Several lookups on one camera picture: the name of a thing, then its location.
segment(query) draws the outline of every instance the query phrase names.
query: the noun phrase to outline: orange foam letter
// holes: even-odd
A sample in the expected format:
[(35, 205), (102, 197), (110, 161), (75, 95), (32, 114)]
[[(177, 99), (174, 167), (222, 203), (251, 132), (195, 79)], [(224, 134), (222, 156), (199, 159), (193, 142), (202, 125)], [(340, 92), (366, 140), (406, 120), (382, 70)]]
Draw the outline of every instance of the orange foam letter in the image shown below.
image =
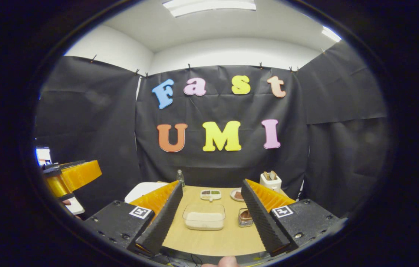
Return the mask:
[(158, 144), (160, 145), (160, 148), (166, 152), (178, 152), (185, 146), (185, 129), (188, 128), (188, 125), (185, 123), (175, 124), (175, 129), (177, 129), (178, 135), (176, 144), (170, 144), (168, 142), (168, 132), (171, 128), (172, 126), (169, 124), (161, 124), (157, 126)]
[(279, 80), (279, 77), (272, 76), (267, 80), (267, 82), (270, 83), (274, 96), (277, 96), (278, 98), (286, 96), (286, 93), (280, 89), (280, 86), (284, 84), (284, 81)]

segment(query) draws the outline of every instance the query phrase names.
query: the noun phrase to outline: ceiling light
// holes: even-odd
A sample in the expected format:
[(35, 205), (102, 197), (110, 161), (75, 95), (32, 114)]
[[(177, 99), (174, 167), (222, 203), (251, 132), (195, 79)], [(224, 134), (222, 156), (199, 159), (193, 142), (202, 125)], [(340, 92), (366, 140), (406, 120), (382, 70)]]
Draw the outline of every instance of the ceiling light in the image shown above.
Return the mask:
[(330, 30), (329, 28), (327, 28), (325, 26), (323, 26), (323, 30), (321, 31), (321, 33), (330, 37), (330, 39), (332, 39), (333, 41), (335, 41), (337, 43), (342, 39), (340, 36), (338, 36), (332, 30)]
[(174, 17), (217, 9), (255, 10), (254, 0), (172, 0), (164, 3)]

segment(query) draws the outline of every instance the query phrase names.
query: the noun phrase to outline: black fabric curtain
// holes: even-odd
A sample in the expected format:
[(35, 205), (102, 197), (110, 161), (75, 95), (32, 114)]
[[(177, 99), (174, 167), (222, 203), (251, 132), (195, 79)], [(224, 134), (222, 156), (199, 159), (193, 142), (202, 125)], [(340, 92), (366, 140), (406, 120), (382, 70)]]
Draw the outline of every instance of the black fabric curtain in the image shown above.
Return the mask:
[[(235, 95), (234, 76), (247, 76), (250, 91)], [(267, 79), (284, 81), (283, 98)], [(191, 78), (205, 80), (206, 93), (187, 95)], [(159, 108), (152, 90), (172, 79), (172, 103)], [(142, 78), (128, 70), (66, 56), (43, 88), (37, 113), (37, 145), (49, 146), (54, 162), (97, 159), (103, 175), (75, 193), (91, 215), (123, 199), (140, 181), (174, 181), (181, 169), (186, 183), (239, 187), (274, 170), (282, 189), (343, 216), (364, 201), (379, 181), (389, 148), (386, 105), (376, 78), (344, 41), (292, 72), (255, 66), (208, 66)], [(265, 149), (263, 120), (278, 121), (281, 146)], [(205, 152), (205, 122), (223, 131), (240, 122), (240, 151)], [(158, 125), (185, 123), (185, 145), (178, 152), (159, 146)]]
[[(249, 78), (250, 92), (235, 95), (232, 78)], [(277, 98), (267, 79), (284, 81), (284, 98)], [(203, 96), (186, 95), (184, 87), (191, 78), (206, 81)], [(159, 109), (152, 89), (172, 79), (173, 103)], [(276, 119), (277, 149), (265, 149), (262, 120)], [(239, 121), (240, 151), (205, 152), (205, 122), (216, 122), (221, 131), (229, 121)], [(177, 123), (186, 123), (185, 146), (175, 153), (159, 147), (157, 125), (172, 126), (171, 144), (177, 142)], [(174, 181), (181, 169), (185, 181), (194, 186), (239, 187), (245, 178), (259, 182), (263, 171), (274, 170), (282, 179), (283, 190), (296, 197), (308, 158), (308, 132), (301, 88), (294, 74), (276, 68), (253, 66), (208, 66), (155, 74), (143, 78), (136, 105), (137, 152), (143, 177), (149, 181)]]
[(107, 63), (64, 56), (43, 86), (36, 144), (54, 162), (97, 159), (102, 175), (76, 190), (88, 217), (123, 200), (141, 181), (135, 152), (135, 98), (139, 76)]
[(340, 41), (297, 73), (309, 133), (305, 197), (343, 216), (365, 201), (389, 148), (381, 89), (356, 52)]

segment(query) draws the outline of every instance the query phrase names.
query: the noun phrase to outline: finger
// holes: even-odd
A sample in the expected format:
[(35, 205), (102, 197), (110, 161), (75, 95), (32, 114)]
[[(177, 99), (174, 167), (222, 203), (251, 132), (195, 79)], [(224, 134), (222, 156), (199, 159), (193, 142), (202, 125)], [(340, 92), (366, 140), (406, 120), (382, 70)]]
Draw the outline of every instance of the finger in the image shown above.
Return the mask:
[(218, 263), (218, 267), (240, 267), (235, 256), (223, 257)]

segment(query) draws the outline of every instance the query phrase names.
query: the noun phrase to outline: plastic bottle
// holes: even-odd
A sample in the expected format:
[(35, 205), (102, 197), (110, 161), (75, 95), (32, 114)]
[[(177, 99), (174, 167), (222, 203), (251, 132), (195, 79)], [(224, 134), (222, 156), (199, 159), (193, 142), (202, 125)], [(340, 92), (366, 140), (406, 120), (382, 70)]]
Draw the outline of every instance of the plastic bottle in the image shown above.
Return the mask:
[(183, 177), (183, 174), (181, 173), (181, 169), (177, 171), (177, 181), (181, 182), (181, 187), (185, 186), (185, 178)]

